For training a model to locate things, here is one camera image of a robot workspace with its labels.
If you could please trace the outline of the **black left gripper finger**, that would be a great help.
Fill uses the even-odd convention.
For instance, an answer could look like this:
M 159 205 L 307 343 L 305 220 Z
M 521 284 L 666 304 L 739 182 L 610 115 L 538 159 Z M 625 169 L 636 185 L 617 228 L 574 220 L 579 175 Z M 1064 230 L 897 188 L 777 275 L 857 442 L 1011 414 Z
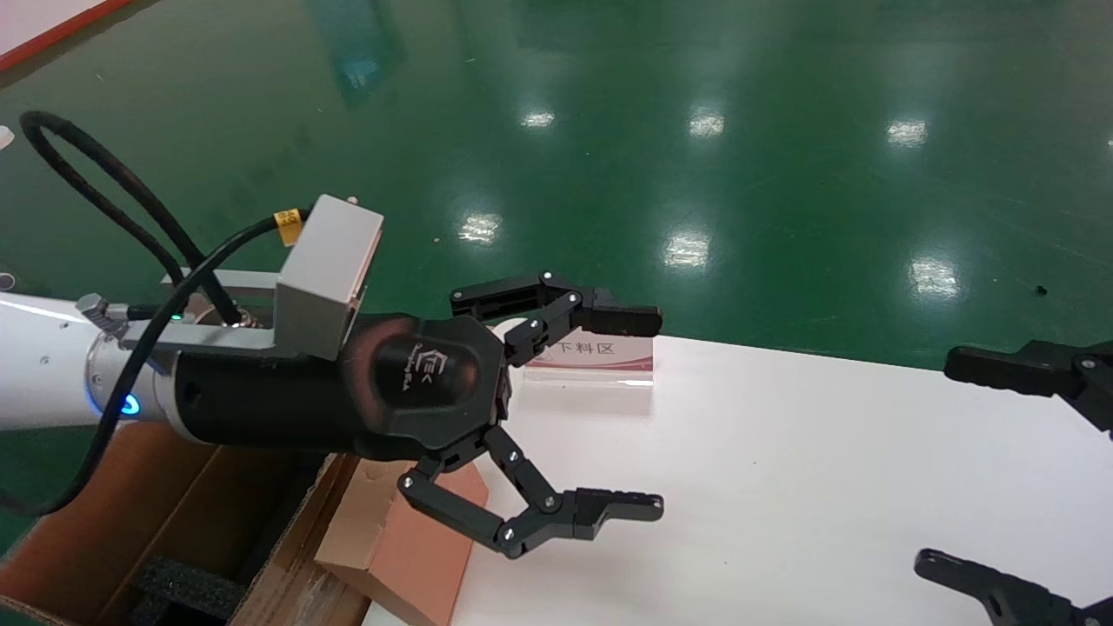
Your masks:
M 524 511 L 509 520 L 435 483 L 441 473 L 483 454 L 498 464 L 526 503 Z M 609 520 L 650 524 L 664 513 L 663 497 L 656 493 L 605 489 L 556 492 L 500 426 L 467 437 L 445 458 L 421 458 L 398 480 L 398 489 L 413 509 L 509 559 L 552 539 L 592 542 Z
M 620 303 L 605 288 L 582 288 L 552 272 L 498 280 L 450 293 L 453 316 L 482 323 L 518 317 L 502 332 L 512 366 L 651 366 L 663 313 Z

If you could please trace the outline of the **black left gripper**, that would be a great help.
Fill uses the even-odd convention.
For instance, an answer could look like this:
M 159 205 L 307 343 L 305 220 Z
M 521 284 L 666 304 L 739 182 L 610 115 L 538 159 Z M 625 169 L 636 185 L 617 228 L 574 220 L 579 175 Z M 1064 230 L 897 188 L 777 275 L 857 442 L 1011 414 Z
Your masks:
M 170 424 L 196 443 L 467 463 L 511 397 L 476 317 L 359 316 L 337 358 L 184 352 Z

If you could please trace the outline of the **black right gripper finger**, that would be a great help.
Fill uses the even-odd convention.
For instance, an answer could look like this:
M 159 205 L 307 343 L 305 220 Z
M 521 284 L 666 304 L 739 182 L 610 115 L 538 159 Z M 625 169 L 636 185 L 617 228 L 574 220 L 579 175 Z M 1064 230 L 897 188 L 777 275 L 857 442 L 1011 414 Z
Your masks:
M 1112 598 L 1078 607 L 1068 598 L 981 563 L 922 549 L 918 577 L 979 601 L 993 625 L 1110 625 Z
M 1017 352 L 955 346 L 943 375 L 1026 397 L 1061 397 L 1096 430 L 1112 432 L 1112 342 L 1068 346 L 1030 341 Z

